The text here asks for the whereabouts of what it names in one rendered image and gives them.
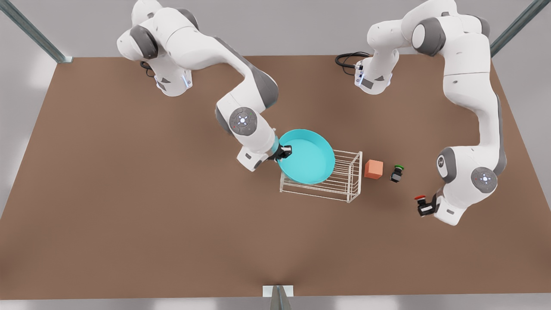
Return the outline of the turquoise plate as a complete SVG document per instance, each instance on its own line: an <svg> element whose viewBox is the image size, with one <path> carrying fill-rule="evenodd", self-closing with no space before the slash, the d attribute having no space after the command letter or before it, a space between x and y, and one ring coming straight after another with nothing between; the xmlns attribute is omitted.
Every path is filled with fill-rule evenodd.
<svg viewBox="0 0 551 310"><path fill-rule="evenodd" d="M295 129L279 138L292 153L278 159L282 173L300 184L318 184L328 179L336 165L336 156L327 140L316 132Z"/></svg>

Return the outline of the orange cube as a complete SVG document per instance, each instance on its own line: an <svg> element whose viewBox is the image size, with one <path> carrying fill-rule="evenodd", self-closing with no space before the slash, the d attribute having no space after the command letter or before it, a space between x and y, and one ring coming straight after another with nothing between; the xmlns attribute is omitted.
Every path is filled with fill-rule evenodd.
<svg viewBox="0 0 551 310"><path fill-rule="evenodd" d="M383 175L384 163L377 160L368 160L365 164L364 177L379 179Z"/></svg>

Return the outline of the silver frame post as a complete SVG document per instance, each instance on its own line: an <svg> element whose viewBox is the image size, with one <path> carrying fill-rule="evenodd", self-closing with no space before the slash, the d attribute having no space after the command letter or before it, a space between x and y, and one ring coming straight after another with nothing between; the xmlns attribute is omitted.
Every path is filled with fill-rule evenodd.
<svg viewBox="0 0 551 310"><path fill-rule="evenodd" d="M529 22L539 14L551 0L533 0L524 11L491 43L490 54L493 58L504 48Z"/></svg>
<svg viewBox="0 0 551 310"><path fill-rule="evenodd" d="M263 297L270 298L270 310L292 310L289 297L293 296L293 285L263 286Z"/></svg>
<svg viewBox="0 0 551 310"><path fill-rule="evenodd" d="M32 39L56 63L72 63L73 57L65 56L10 0L0 0L0 11L12 20L30 39Z"/></svg>

